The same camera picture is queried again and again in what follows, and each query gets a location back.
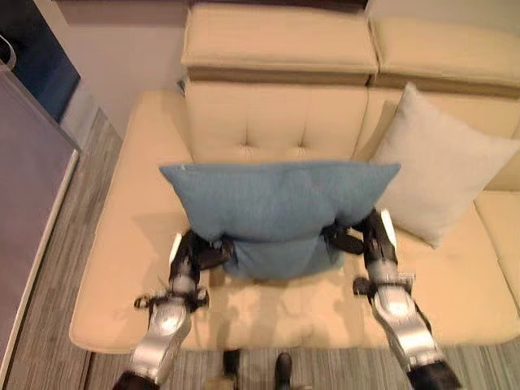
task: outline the blue cushion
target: blue cushion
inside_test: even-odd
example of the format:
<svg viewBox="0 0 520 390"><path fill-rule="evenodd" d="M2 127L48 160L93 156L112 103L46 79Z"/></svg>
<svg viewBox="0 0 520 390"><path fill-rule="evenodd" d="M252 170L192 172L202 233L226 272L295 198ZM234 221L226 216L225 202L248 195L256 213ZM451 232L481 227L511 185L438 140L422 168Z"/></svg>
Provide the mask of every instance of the blue cushion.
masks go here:
<svg viewBox="0 0 520 390"><path fill-rule="evenodd" d="M313 161L159 169L199 236L211 242L224 235L234 240L236 259L226 270L268 280L340 267L342 257L320 236L322 228L361 221L399 165Z"/></svg>

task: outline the sofa backrest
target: sofa backrest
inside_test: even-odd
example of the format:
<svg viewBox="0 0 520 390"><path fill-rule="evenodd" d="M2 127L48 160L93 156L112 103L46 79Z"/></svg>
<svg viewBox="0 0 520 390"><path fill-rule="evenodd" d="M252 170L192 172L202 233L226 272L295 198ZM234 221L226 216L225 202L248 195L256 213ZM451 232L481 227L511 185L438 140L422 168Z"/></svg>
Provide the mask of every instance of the sofa backrest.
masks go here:
<svg viewBox="0 0 520 390"><path fill-rule="evenodd" d="M351 158L367 89L190 81L186 102L198 163Z"/></svg>
<svg viewBox="0 0 520 390"><path fill-rule="evenodd" d="M182 63L191 80L365 85L377 72L363 15L295 6L193 6Z"/></svg>
<svg viewBox="0 0 520 390"><path fill-rule="evenodd" d="M366 161L392 122L401 94L399 89L345 85L189 81L190 149L198 163ZM476 130L520 138L517 100L425 94L442 111ZM487 189L520 190L520 152Z"/></svg>
<svg viewBox="0 0 520 390"><path fill-rule="evenodd" d="M464 24L403 17L370 22L379 71L370 84L412 80L436 92L520 96L520 37Z"/></svg>
<svg viewBox="0 0 520 390"><path fill-rule="evenodd" d="M374 83L408 79L422 91L451 92L427 96L471 127L520 138L520 40L502 32L399 18L376 20L369 31L362 15L199 4L183 64L190 148L200 163L367 160L401 97ZM520 191L520 153L487 188Z"/></svg>

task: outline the sofa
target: sofa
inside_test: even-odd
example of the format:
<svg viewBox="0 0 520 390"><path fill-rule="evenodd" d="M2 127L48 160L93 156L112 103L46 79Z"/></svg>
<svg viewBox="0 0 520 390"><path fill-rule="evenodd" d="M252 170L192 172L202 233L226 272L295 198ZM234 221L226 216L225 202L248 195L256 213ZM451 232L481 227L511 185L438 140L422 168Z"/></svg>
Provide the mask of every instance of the sofa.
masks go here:
<svg viewBox="0 0 520 390"><path fill-rule="evenodd" d="M189 227L159 166L366 161L392 121L403 80L417 81L432 104L480 132L520 139L520 38L502 32L199 4L183 63L185 97L144 92L133 108L71 320L70 339L83 349L128 353L146 332L147 311L132 303L163 289L174 235ZM520 153L438 248L396 234L400 269L417 275L413 296L442 345L520 334ZM344 256L340 269L284 281L202 272L210 306L192 315L183 348L385 346L367 299L352 292L366 274L362 256Z"/></svg>

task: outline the foot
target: foot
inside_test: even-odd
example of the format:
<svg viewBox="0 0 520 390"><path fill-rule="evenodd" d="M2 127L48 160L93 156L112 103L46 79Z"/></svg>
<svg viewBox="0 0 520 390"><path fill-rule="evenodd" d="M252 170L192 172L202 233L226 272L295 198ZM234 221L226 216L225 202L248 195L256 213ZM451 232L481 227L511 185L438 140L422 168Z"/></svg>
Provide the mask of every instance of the foot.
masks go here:
<svg viewBox="0 0 520 390"><path fill-rule="evenodd" d="M278 355L275 367L275 390L289 390L292 372L293 360L291 356L285 352Z"/></svg>

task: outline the gray carpet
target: gray carpet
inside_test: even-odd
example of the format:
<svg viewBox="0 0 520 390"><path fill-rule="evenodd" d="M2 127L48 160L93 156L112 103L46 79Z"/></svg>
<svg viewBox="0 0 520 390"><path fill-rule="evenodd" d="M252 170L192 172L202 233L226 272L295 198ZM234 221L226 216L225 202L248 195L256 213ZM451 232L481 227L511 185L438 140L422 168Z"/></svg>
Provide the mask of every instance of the gray carpet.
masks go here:
<svg viewBox="0 0 520 390"><path fill-rule="evenodd" d="M80 158L42 261L4 390L108 389L128 355L88 353L68 339L68 324L93 233L98 222L120 139L99 115ZM280 351L244 351L240 389L270 389ZM293 382L314 389L407 389L405 376L387 350L291 349ZM445 350L469 389L519 389L520 339L486 347ZM222 370L219 352L181 352L167 386L202 389Z"/></svg>

